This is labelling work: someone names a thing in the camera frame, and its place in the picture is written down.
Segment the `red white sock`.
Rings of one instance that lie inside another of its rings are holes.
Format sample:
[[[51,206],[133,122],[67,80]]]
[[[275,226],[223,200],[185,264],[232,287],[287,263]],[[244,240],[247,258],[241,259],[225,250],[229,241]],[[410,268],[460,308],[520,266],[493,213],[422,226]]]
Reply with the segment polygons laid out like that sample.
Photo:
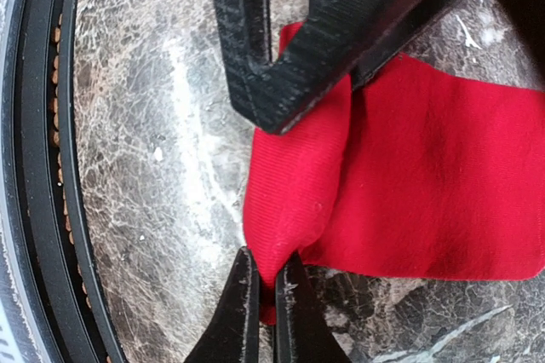
[[[244,236],[273,287],[305,264],[387,278],[530,279],[544,268],[544,95],[398,55],[344,77],[285,135],[254,133]]]

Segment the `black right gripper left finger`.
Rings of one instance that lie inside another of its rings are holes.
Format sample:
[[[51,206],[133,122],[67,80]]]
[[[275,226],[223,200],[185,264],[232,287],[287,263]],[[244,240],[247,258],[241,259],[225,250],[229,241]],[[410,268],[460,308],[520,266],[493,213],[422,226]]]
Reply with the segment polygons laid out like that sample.
[[[261,277],[251,251],[233,262],[215,312],[187,362],[257,362]]]

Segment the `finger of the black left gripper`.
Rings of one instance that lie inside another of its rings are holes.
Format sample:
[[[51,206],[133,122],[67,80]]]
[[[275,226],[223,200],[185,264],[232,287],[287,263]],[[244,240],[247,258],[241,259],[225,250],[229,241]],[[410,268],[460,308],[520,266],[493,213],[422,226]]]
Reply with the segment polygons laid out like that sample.
[[[252,123],[269,123],[258,77],[271,64],[269,0],[213,0],[232,107]]]
[[[249,74],[251,122],[283,134],[346,74],[366,85],[461,0],[315,0],[279,58]]]

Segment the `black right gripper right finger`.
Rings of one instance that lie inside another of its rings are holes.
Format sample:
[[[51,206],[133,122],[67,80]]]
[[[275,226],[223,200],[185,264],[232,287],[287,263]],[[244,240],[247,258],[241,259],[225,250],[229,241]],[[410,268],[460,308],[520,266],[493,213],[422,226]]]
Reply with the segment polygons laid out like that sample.
[[[276,362],[348,362],[324,319],[298,252],[294,252],[275,281]]]

